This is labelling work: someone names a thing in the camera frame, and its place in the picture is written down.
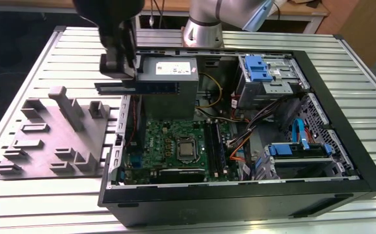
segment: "floor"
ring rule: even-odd
[[[23,84],[55,26],[91,26],[72,14],[0,15],[0,119]]]

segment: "open computer tower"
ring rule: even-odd
[[[126,226],[312,217],[376,165],[303,51],[140,48],[99,206]]]

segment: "ram slot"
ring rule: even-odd
[[[204,122],[204,137],[206,137],[206,149],[207,149],[207,158],[208,158],[208,171],[210,171],[210,175],[215,176],[218,170],[216,170],[214,134],[212,134],[212,125],[207,122]]]
[[[224,173],[224,168],[226,168],[226,151],[224,151],[224,145],[223,145],[223,139],[222,139],[222,132],[220,132],[220,124],[214,123],[214,131],[215,131],[215,137],[214,139],[216,140],[216,158],[218,158],[218,170],[219,173]]]

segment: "green motherboard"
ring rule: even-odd
[[[235,179],[236,173],[226,166],[224,174],[218,175],[210,170],[206,121],[148,121],[146,126],[146,141],[143,155],[138,169],[128,172],[132,184],[148,184],[150,177],[158,168],[194,168],[206,170],[204,181],[228,181]],[[214,123],[218,126],[222,145],[231,139],[230,124],[227,122]]]

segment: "wall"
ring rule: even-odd
[[[338,34],[360,0],[323,0],[331,15],[323,20],[318,34]]]
[[[368,66],[376,62],[376,0],[324,0],[331,16],[318,34],[341,34]]]

